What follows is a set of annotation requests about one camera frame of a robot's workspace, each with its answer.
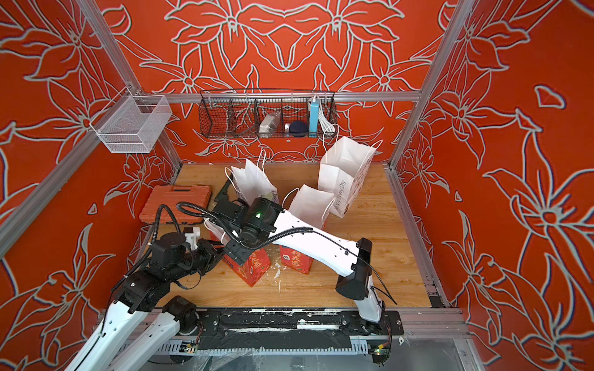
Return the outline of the red RICH paper bag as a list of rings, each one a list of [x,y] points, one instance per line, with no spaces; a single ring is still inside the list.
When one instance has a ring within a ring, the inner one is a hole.
[[[212,240],[220,241],[224,246],[230,242],[230,238],[224,230],[210,222],[209,219],[204,221],[204,226],[209,230]],[[223,261],[250,287],[253,287],[259,281],[271,264],[270,257],[264,250],[253,252],[243,265],[239,265],[227,255],[223,257]]]

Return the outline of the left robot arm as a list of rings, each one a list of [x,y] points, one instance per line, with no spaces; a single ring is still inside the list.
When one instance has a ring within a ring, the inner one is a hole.
[[[173,284],[190,275],[203,277],[223,256],[221,242],[189,241],[179,228],[153,235],[146,252],[113,287],[104,318],[67,369],[139,370],[175,335],[203,335],[204,321],[195,304],[176,296],[131,345],[126,344]]]

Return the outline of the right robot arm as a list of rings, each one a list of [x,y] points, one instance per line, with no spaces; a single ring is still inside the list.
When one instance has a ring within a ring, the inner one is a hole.
[[[224,253],[237,264],[246,263],[269,244],[278,244],[326,265],[338,275],[336,291],[354,301],[360,317],[372,323],[381,321],[385,305],[374,289],[370,240],[336,237],[263,197],[249,206],[221,200],[213,210],[189,202],[179,202],[176,208],[222,228],[227,237]]]

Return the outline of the floral patterned paper bag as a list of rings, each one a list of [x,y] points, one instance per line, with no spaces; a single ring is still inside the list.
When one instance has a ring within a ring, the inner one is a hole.
[[[246,159],[243,168],[232,166],[224,169],[237,196],[248,205],[252,205],[258,198],[279,202],[278,190],[265,173],[266,159],[265,150],[261,150],[256,162]]]

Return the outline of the white paper bag back right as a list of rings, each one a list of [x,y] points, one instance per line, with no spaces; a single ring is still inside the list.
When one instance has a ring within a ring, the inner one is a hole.
[[[330,212],[344,218],[359,195],[371,162],[383,140],[365,145],[341,137],[320,161],[318,190],[334,194]]]

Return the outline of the orange plastic tool case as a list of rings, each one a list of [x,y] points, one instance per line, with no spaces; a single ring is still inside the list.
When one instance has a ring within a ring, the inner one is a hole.
[[[210,202],[211,194],[212,190],[208,185],[158,185],[149,195],[139,214],[139,219],[145,224],[152,224],[156,219],[158,207],[165,204],[173,211],[179,224],[200,224],[203,222],[202,218],[181,213],[176,208],[176,204],[180,202],[189,202],[206,208]]]

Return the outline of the dark green scraper tool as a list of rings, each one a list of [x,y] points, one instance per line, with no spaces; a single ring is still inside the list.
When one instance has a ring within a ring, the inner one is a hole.
[[[229,201],[228,191],[231,184],[232,182],[228,179],[213,199],[214,203],[219,203],[221,201]]]

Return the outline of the silver pouch in basket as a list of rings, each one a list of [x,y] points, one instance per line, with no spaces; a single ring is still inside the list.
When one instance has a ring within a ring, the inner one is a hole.
[[[281,121],[281,113],[273,111],[265,116],[258,128],[258,135],[261,138],[270,138],[276,133]]]

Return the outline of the dark blue round object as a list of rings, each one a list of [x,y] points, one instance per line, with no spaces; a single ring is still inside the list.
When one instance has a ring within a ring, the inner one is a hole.
[[[294,121],[289,125],[289,134],[296,138],[304,138],[309,135],[309,125],[302,121]]]

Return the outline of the light blue box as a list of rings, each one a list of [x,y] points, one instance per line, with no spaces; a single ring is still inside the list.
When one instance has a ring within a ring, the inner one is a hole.
[[[316,95],[314,95],[308,101],[309,104],[309,137],[315,138],[318,132],[319,125],[319,114],[320,114],[320,101]]]

